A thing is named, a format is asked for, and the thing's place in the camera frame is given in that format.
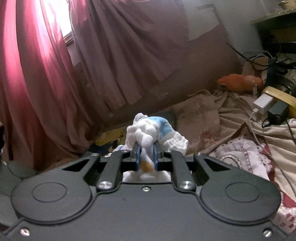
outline white cable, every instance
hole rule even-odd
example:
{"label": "white cable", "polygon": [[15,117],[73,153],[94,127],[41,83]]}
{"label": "white cable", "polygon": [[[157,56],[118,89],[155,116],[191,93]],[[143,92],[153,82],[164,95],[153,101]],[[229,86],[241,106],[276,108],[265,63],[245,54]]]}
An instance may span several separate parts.
{"label": "white cable", "polygon": [[[253,55],[255,54],[254,52],[244,52],[244,53],[253,54]],[[259,54],[259,55],[257,55],[257,56],[252,57],[251,59],[253,59],[253,58],[257,58],[257,57],[259,57],[259,56],[270,58],[270,56],[268,56],[268,55],[265,55],[265,54]]]}
{"label": "white cable", "polygon": [[258,54],[257,56],[255,56],[255,57],[253,57],[253,58],[250,58],[250,60],[256,59],[256,58],[258,58],[258,57],[268,57],[268,56],[266,56],[266,55],[264,55],[264,54]]}
{"label": "white cable", "polygon": [[265,52],[265,53],[268,53],[270,58],[273,58],[272,55],[268,52],[268,51],[265,51],[265,50],[257,50],[257,49],[249,49],[251,51],[254,51],[254,52]]}
{"label": "white cable", "polygon": [[287,180],[288,184],[290,185],[290,188],[292,189],[293,193],[294,193],[294,196],[296,198],[296,192],[295,192],[295,189],[293,187],[293,185],[291,184],[290,180],[287,178],[286,174],[284,173],[284,171],[279,167],[278,163],[275,161],[275,159],[264,149],[264,147],[261,146],[261,144],[259,143],[256,135],[255,135],[255,132],[253,130],[253,127],[252,127],[252,123],[251,123],[251,117],[253,114],[255,114],[256,112],[253,111],[252,114],[250,115],[250,118],[249,118],[249,125],[250,125],[250,128],[251,128],[251,131],[253,133],[253,136],[257,142],[257,144],[261,147],[261,149],[266,153],[266,155],[272,160],[274,161],[274,163],[277,165],[277,167],[279,168],[279,170],[281,171],[281,173],[283,174],[284,178]]}

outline metal screw head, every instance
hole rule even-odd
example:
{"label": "metal screw head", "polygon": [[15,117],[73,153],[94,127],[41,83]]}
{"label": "metal screw head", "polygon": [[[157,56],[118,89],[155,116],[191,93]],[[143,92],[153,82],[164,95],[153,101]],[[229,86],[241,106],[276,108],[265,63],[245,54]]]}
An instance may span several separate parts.
{"label": "metal screw head", "polygon": [[143,190],[144,192],[149,192],[150,189],[151,189],[150,187],[143,187],[143,188],[142,188],[142,190]]}
{"label": "metal screw head", "polygon": [[20,235],[24,236],[24,237],[28,237],[30,235],[30,231],[26,228],[22,228],[20,230]]}
{"label": "metal screw head", "polygon": [[102,181],[99,183],[98,187],[103,190],[108,190],[112,188],[112,183],[108,181]]}
{"label": "metal screw head", "polygon": [[273,235],[273,232],[272,232],[272,230],[270,230],[270,229],[266,229],[264,232],[263,232],[263,236],[264,237],[270,237],[270,236],[272,236]]}
{"label": "metal screw head", "polygon": [[191,181],[183,181],[180,182],[179,187],[183,189],[190,189],[194,187],[194,183]]}

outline wall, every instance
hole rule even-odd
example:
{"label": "wall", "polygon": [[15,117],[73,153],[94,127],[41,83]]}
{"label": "wall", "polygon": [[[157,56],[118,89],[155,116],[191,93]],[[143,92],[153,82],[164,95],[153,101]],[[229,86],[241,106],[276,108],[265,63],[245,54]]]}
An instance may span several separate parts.
{"label": "wall", "polygon": [[[261,48],[257,32],[249,24],[265,15],[266,7],[263,8],[257,0],[183,0],[183,3],[190,41],[179,68],[137,103],[106,115],[103,122],[107,126],[129,121],[138,112],[151,114],[159,111],[187,99],[189,94],[200,89],[212,91],[220,77],[240,73],[237,55],[226,42],[241,52]],[[68,49],[81,74],[74,45]]]}

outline white cloth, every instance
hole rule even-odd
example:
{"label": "white cloth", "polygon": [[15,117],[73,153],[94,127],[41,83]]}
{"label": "white cloth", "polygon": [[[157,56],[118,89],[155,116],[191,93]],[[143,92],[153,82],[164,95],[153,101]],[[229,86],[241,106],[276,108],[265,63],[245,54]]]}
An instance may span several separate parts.
{"label": "white cloth", "polygon": [[[183,155],[185,155],[188,146],[188,140],[173,130],[166,119],[156,116],[148,117],[142,113],[137,114],[133,124],[127,128],[126,144],[118,146],[114,151],[132,150],[136,141],[142,147],[140,161],[149,163],[153,168],[153,144],[156,141],[159,141],[162,150],[176,150]],[[123,181],[170,182],[170,173],[155,170],[152,172],[128,171],[123,174]]]}

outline beige blanket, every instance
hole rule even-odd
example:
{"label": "beige blanket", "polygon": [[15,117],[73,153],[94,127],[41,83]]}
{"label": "beige blanket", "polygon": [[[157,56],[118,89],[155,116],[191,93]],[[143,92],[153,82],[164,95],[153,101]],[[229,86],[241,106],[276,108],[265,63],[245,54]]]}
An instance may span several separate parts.
{"label": "beige blanket", "polygon": [[[239,95],[227,91],[199,91],[194,97],[172,106],[177,119],[177,131],[189,140],[187,154],[210,153],[228,140],[246,122],[252,113],[253,95]],[[271,126],[262,129],[263,116],[257,123],[252,122],[255,133],[263,135],[268,142],[271,154],[280,168],[286,173],[296,189],[296,146],[287,125]],[[296,137],[296,119],[289,120]],[[294,201],[296,198],[278,167],[275,181],[281,190]]]}

